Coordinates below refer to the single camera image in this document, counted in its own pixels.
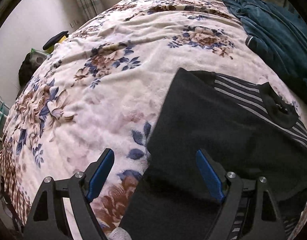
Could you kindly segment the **floral plush bed blanket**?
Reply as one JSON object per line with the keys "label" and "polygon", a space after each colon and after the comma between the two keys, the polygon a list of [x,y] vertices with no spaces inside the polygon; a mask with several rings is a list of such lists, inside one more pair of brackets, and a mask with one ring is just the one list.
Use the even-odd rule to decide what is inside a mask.
{"label": "floral plush bed blanket", "polygon": [[92,202],[110,233],[147,168],[146,143],[178,68],[269,82],[300,116],[307,106],[245,44],[241,23],[215,0],[122,0],[70,35],[36,70],[3,128],[4,190],[26,222],[46,176],[71,177],[109,147],[115,163]]}

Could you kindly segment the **black and yellow object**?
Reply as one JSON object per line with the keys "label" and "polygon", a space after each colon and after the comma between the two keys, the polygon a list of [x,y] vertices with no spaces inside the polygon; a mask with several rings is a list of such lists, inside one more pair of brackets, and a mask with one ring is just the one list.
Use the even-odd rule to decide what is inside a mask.
{"label": "black and yellow object", "polygon": [[42,47],[43,50],[48,50],[50,47],[54,46],[57,42],[59,42],[59,40],[62,37],[68,37],[69,36],[69,31],[62,31],[60,33],[58,33],[57,35],[53,36],[52,38],[50,38],[45,45]]}

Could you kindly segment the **dark bag with green frame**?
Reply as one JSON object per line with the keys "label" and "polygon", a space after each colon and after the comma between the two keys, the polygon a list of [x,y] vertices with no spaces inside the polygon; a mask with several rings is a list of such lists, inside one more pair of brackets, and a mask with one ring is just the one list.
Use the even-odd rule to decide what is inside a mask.
{"label": "dark bag with green frame", "polygon": [[47,59],[48,56],[49,54],[45,52],[33,48],[31,49],[30,53],[26,55],[18,71],[20,87],[25,86],[30,81],[34,72],[36,72],[38,67]]}

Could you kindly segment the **teal velvet garment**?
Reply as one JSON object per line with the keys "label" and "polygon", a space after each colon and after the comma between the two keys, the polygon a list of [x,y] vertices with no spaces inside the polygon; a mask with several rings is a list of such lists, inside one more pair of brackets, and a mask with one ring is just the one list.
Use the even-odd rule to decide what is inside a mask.
{"label": "teal velvet garment", "polygon": [[262,0],[222,0],[238,18],[246,45],[294,92],[307,91],[307,25],[287,9]]}

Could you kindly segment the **black striped knit sweater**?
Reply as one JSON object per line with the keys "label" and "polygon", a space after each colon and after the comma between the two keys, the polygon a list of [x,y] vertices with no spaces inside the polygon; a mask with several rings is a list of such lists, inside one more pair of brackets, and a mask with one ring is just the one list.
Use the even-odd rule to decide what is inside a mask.
{"label": "black striped knit sweater", "polygon": [[132,239],[205,239],[222,205],[205,151],[242,179],[265,177],[290,236],[307,202],[307,130],[269,83],[179,69],[149,138],[150,164],[120,222]]}

